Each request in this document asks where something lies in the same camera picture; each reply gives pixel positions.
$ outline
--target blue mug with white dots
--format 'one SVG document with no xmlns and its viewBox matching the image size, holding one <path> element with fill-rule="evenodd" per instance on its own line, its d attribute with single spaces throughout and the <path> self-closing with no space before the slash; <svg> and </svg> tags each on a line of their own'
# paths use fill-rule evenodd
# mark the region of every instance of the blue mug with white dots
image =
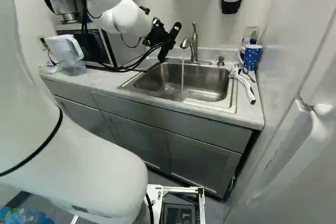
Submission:
<svg viewBox="0 0 336 224">
<path fill-rule="evenodd" d="M 244 53 L 244 61 L 242 61 L 240 57 L 240 50 Z M 261 45 L 246 45 L 245 48 L 241 48 L 238 51 L 240 62 L 247 68 L 249 71 L 254 71 L 256 68 L 257 63 L 261 57 L 262 53 L 262 46 Z"/>
</svg>

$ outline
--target white refrigerator door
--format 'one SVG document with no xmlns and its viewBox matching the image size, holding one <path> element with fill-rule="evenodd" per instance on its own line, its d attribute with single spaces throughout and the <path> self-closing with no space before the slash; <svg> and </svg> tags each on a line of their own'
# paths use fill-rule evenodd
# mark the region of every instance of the white refrigerator door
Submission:
<svg viewBox="0 0 336 224">
<path fill-rule="evenodd" d="M 278 148 L 250 198 L 225 224 L 336 222 L 336 108 L 317 104 L 315 109 L 297 129 L 297 139 Z"/>
<path fill-rule="evenodd" d="M 308 105 L 336 105 L 336 17 L 332 20 L 318 58 L 301 89 L 300 96 Z"/>
<path fill-rule="evenodd" d="M 291 106 L 262 157 L 258 183 L 225 224 L 336 223 L 335 19 L 300 95 L 304 103 Z"/>
</svg>

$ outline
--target running water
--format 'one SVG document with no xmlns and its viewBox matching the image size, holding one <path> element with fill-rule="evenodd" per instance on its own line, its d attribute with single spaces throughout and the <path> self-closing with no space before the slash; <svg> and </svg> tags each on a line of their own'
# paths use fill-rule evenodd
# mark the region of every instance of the running water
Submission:
<svg viewBox="0 0 336 224">
<path fill-rule="evenodd" d="M 182 101 L 184 100 L 184 92 L 183 92 L 183 85 L 184 85 L 184 54 L 182 54 L 182 76 L 181 76 L 181 98 Z"/>
</svg>

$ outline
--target gray countertop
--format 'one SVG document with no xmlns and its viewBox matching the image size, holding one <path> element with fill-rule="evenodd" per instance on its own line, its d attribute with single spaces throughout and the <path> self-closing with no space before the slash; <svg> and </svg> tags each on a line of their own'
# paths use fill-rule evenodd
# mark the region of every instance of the gray countertop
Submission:
<svg viewBox="0 0 336 224">
<path fill-rule="evenodd" d="M 140 93 L 121 90 L 117 87 L 137 75 L 139 72 L 130 71 L 126 73 L 115 73 L 102 70 L 87 69 L 87 73 L 81 76 L 67 76 L 62 72 L 56 74 L 41 74 L 42 78 L 61 82 L 68 85 L 75 85 L 82 89 L 111 95 L 131 101 L 153 105 L 159 108 L 182 112 L 203 118 L 213 119 L 225 123 L 239 125 L 255 130 L 262 130 L 264 127 L 264 115 L 262 113 L 258 86 L 251 83 L 256 96 L 256 103 L 251 105 L 248 101 L 245 87 L 238 83 L 238 97 L 236 113 L 219 111 L 216 109 L 205 108 L 194 104 L 171 101 L 162 98 L 151 97 Z"/>
</svg>

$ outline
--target white appliance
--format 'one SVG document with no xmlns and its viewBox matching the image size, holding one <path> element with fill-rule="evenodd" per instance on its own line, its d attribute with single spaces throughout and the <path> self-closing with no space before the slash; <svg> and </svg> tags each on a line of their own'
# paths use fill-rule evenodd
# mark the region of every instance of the white appliance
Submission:
<svg viewBox="0 0 336 224">
<path fill-rule="evenodd" d="M 336 0 L 274 0 L 258 81 L 265 128 L 225 224 L 335 223 Z"/>
<path fill-rule="evenodd" d="M 52 36 L 45 41 L 65 74 L 79 76 L 85 73 L 84 53 L 73 35 Z"/>
</svg>

